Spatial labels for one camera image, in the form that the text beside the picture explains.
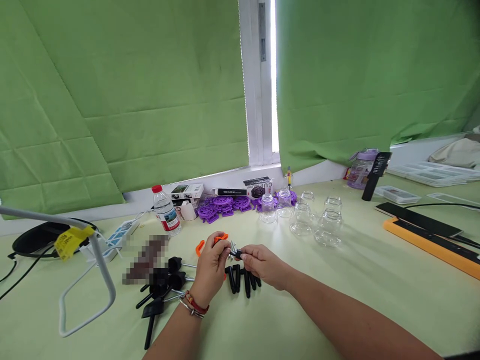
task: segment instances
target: bottle cap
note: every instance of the bottle cap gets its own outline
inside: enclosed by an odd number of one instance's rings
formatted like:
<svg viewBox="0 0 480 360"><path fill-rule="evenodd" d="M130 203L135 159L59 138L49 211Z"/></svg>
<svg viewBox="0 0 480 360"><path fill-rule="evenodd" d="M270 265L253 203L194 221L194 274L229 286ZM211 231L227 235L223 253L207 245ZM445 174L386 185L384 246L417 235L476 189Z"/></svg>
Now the bottle cap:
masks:
<svg viewBox="0 0 480 360"><path fill-rule="evenodd" d="M151 191L153 191L154 194L157 194L162 191L162 185L155 185L152 186Z"/></svg>

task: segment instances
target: black comb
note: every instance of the black comb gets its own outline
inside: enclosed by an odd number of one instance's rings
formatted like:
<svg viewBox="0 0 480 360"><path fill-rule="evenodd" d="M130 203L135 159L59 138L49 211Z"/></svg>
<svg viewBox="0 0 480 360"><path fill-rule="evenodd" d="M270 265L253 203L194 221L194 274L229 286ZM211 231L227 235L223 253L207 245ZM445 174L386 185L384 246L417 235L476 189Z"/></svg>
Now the black comb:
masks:
<svg viewBox="0 0 480 360"><path fill-rule="evenodd" d="M362 200L370 201L374 195L375 188L379 182L379 179L384 175L385 170L390 162L391 152L379 152L373 162L373 167L370 173L367 175L367 183L365 190L363 190Z"/></svg>

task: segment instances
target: hand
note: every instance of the hand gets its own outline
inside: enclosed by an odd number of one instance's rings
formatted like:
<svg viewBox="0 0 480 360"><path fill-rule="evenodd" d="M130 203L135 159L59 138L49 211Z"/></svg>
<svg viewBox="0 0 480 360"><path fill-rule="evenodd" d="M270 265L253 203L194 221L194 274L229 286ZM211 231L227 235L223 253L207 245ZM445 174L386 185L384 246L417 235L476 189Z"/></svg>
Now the hand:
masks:
<svg viewBox="0 0 480 360"><path fill-rule="evenodd" d="M241 249L245 269L277 290L285 290L293 268L264 245L247 245Z"/></svg>
<svg viewBox="0 0 480 360"><path fill-rule="evenodd" d="M215 238L223 235L223 231L211 234L198 258L195 281L191 286L190 294L202 309L209 306L210 301L224 283L225 263L230 254L230 242L219 240L214 244Z"/></svg>

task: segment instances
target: phone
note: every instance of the phone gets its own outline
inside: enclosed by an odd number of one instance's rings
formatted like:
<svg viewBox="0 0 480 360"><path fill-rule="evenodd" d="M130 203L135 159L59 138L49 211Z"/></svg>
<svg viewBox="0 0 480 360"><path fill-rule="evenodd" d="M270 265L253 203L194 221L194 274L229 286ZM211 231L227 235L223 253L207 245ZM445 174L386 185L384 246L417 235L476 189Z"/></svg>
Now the phone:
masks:
<svg viewBox="0 0 480 360"><path fill-rule="evenodd" d="M408 210L391 202L381 203L380 205L375 206L375 209L381 213L390 215L391 217L397 217L409 224L415 225L419 228L427 230L432 234L442 237L453 238L462 233L462 230L457 227L437 221L431 217Z"/></svg>

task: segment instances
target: plastic water bottle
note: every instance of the plastic water bottle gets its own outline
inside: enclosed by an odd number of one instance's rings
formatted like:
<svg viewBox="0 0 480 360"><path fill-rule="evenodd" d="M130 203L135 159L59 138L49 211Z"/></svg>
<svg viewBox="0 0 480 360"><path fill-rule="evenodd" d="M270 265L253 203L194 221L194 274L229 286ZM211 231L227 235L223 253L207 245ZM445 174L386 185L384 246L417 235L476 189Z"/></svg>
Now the plastic water bottle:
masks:
<svg viewBox="0 0 480 360"><path fill-rule="evenodd" d="M163 229L170 235L175 236L182 230L180 219L175 211L172 200L162 191L162 185L151 188L153 192L153 208L156 217L161 221Z"/></svg>
<svg viewBox="0 0 480 360"><path fill-rule="evenodd" d="M367 175L372 170L375 158L379 150L377 148L365 148L354 154L350 160L355 161L351 165L350 174L348 175L347 185L354 189L365 189L367 185Z"/></svg>

